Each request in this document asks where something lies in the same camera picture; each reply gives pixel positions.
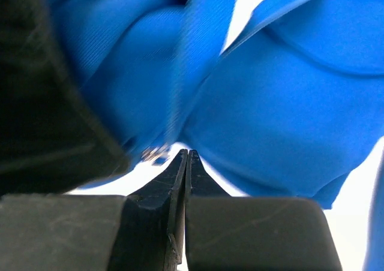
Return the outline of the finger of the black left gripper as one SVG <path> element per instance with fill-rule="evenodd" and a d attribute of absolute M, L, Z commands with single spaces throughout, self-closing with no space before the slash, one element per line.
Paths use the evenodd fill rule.
<path fill-rule="evenodd" d="M 66 192 L 130 159 L 75 87 L 45 0 L 1 0 L 1 194 Z"/>

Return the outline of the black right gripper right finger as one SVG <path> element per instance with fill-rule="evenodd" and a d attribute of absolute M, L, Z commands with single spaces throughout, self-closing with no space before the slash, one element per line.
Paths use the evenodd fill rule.
<path fill-rule="evenodd" d="M 320 206 L 297 197 L 232 197 L 191 150 L 185 169 L 190 270 L 341 270 Z"/>

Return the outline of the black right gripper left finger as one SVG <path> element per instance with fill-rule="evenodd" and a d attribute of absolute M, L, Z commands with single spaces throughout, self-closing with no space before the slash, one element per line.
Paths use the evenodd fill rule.
<path fill-rule="evenodd" d="M 2 270 L 176 270 L 182 261 L 188 152 L 121 195 L 1 198 Z"/>

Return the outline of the blue jacket white lining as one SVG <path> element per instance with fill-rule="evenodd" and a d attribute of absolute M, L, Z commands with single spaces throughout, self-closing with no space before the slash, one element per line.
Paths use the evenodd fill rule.
<path fill-rule="evenodd" d="M 330 209 L 383 136 L 383 0 L 47 0 L 76 87 L 131 156 L 180 142 L 232 197 Z"/>

